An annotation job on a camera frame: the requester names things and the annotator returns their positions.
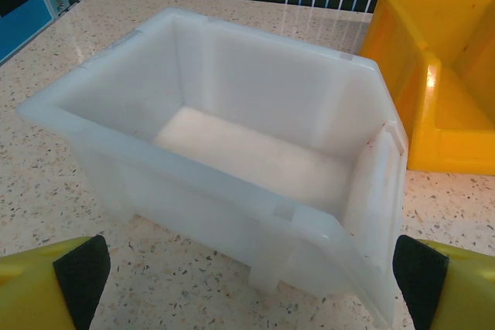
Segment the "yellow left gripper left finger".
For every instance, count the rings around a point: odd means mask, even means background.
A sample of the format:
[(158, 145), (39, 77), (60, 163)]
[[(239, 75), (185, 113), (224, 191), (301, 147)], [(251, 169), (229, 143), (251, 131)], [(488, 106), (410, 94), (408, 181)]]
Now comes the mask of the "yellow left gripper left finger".
[(101, 235), (2, 257), (1, 328), (88, 329), (110, 269)]

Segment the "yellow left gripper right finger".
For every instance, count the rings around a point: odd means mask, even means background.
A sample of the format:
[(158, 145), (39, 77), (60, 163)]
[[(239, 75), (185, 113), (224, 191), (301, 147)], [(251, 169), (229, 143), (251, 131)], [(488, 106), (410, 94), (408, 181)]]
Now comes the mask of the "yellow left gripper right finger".
[(392, 267), (416, 329), (494, 328), (494, 257), (401, 235)]

